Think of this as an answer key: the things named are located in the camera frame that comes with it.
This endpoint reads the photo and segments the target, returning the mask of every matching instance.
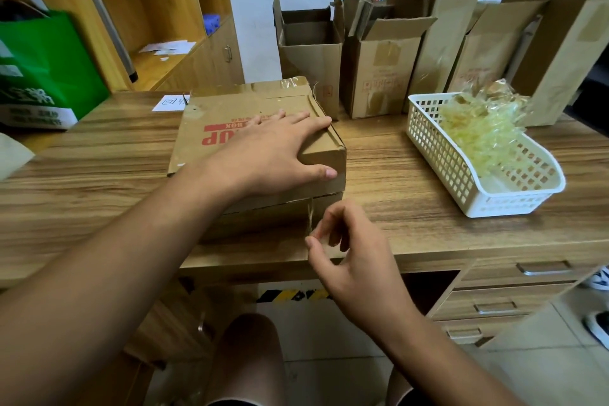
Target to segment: drawer handle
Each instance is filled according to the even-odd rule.
[[[446,331],[446,334],[448,335],[448,337],[451,338],[451,340],[461,340],[464,338],[481,338],[482,337],[482,331],[480,330],[479,327],[476,327],[475,329],[457,329],[457,330],[452,330],[452,331]]]
[[[518,307],[514,302],[505,304],[474,304],[474,308],[480,315],[506,315],[518,312]]]
[[[232,50],[230,48],[230,45],[224,47],[224,52],[226,53],[226,55],[224,55],[224,61],[230,63],[232,60]]]
[[[546,276],[548,274],[567,274],[573,271],[566,260],[560,262],[538,262],[533,264],[516,264],[516,268],[525,276]]]

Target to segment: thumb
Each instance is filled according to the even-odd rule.
[[[328,289],[328,283],[333,281],[332,277],[337,272],[336,265],[333,264],[326,253],[324,248],[313,236],[307,236],[304,238],[307,247],[309,248],[309,264],[311,268],[317,273],[320,281],[326,289]]]
[[[332,180],[338,176],[338,172],[332,167],[327,165],[305,165],[300,164],[303,174],[302,183],[309,183],[315,181]]]

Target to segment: blue package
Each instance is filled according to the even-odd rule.
[[[203,25],[205,26],[205,32],[210,36],[220,27],[220,15],[215,13],[203,15]]]

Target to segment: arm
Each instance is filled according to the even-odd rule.
[[[0,296],[6,404],[55,402],[125,345],[214,219],[244,196],[336,177],[297,153],[330,118],[256,118],[90,239]]]
[[[325,237],[348,250],[339,265],[325,255]],[[348,200],[333,204],[306,242],[309,263],[345,316],[431,400],[441,406],[522,406],[416,309],[387,239],[360,206]]]

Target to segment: shoe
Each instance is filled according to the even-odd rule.
[[[582,282],[585,287],[609,291],[609,268],[603,266],[588,279]]]
[[[582,323],[588,332],[609,350],[609,311],[590,313],[583,318]]]

